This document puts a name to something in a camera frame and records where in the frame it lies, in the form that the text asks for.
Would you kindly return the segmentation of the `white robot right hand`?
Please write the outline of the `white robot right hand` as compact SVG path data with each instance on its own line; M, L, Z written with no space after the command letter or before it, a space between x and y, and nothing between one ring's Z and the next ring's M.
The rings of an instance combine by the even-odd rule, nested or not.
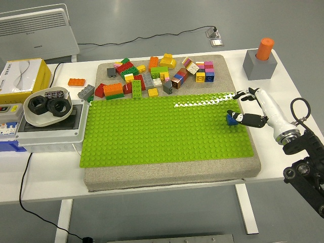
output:
M297 126L288 122L281 108L265 90L247 88L237 92L233 99L239 97L241 97L242 101L256 100L263 111L263 115L257 115L228 110L227 113L239 124L255 128L269 125L273 128L273 137L279 145L286 145L301 136Z

